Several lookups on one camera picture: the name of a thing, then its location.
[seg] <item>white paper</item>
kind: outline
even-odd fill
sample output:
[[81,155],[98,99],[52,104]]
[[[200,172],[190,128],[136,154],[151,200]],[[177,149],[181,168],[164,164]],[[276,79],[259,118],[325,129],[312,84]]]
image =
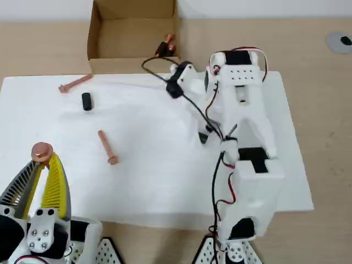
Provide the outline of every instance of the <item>white paper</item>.
[[[219,149],[200,144],[196,122],[184,107],[187,102],[171,99],[164,84],[146,74],[95,75],[67,94],[59,92],[60,84],[77,78],[4,80],[0,188],[5,189],[28,163],[33,144],[44,141],[53,145],[63,163],[73,215],[151,227],[208,227],[213,221],[211,180]],[[277,210],[313,210],[280,74],[270,72],[263,89],[286,173]],[[83,111],[83,92],[91,93],[92,111]],[[100,129],[119,156],[116,166],[107,163],[97,135]],[[244,144],[248,135],[241,131]],[[226,168],[219,171],[218,197],[226,195],[228,173]],[[36,205],[44,184],[42,178]]]

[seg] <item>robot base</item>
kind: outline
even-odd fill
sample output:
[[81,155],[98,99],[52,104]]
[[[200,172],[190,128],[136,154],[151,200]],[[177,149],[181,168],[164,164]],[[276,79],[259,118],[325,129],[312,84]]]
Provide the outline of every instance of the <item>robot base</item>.
[[[193,259],[192,264],[215,264],[213,260],[213,237],[206,235]],[[262,264],[262,261],[248,241],[234,240],[228,252],[218,251],[219,264]]]
[[[83,252],[84,243],[71,241],[71,248],[67,248],[65,252],[65,262],[67,264],[75,264],[78,262],[80,255]],[[111,238],[103,238],[100,245],[98,246],[97,255],[95,257],[95,263],[97,264],[124,264],[115,244]]]

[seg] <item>table surface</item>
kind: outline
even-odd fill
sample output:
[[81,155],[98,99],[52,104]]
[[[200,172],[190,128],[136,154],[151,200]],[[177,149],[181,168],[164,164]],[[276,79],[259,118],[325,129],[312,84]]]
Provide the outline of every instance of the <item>table surface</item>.
[[[85,74],[89,23],[0,23],[0,79]],[[280,71],[315,210],[277,213],[255,240],[266,263],[349,262],[352,244],[352,55],[333,54],[331,31],[352,34],[352,19],[188,20],[181,56],[204,69],[217,50],[254,45]],[[126,263],[189,264],[204,232],[104,223]]]

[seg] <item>open cardboard box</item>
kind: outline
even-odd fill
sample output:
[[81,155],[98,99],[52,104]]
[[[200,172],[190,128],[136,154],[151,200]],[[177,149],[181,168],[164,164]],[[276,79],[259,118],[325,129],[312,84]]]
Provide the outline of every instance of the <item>open cardboard box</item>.
[[[144,73],[141,63],[154,56],[166,34],[175,34],[179,56],[175,0],[94,0],[87,44],[93,73]],[[161,59],[148,65],[159,73],[169,72],[169,66]]]

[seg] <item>copper bolt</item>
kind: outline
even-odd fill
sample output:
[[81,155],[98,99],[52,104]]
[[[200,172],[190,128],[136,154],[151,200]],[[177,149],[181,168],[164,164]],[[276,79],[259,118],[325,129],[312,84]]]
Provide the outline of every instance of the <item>copper bolt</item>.
[[83,76],[82,78],[75,80],[73,82],[70,82],[69,84],[61,85],[59,87],[59,90],[61,93],[65,94],[67,93],[72,87],[79,85],[85,81],[88,81],[93,78],[93,74],[88,74],[86,76]]
[[114,155],[114,153],[111,150],[110,144],[106,138],[106,134],[104,133],[103,130],[99,130],[98,131],[98,135],[99,138],[101,140],[101,142],[103,143],[104,149],[106,151],[106,154],[108,155],[108,163],[110,163],[110,165],[115,165],[119,162],[119,159],[116,155]]
[[165,38],[165,43],[169,44],[174,38],[175,38],[175,35],[167,34]]
[[51,156],[53,155],[54,150],[52,145],[44,142],[39,142],[34,144],[32,148],[32,159],[35,162],[41,162],[44,163],[45,165],[49,164],[49,160]]

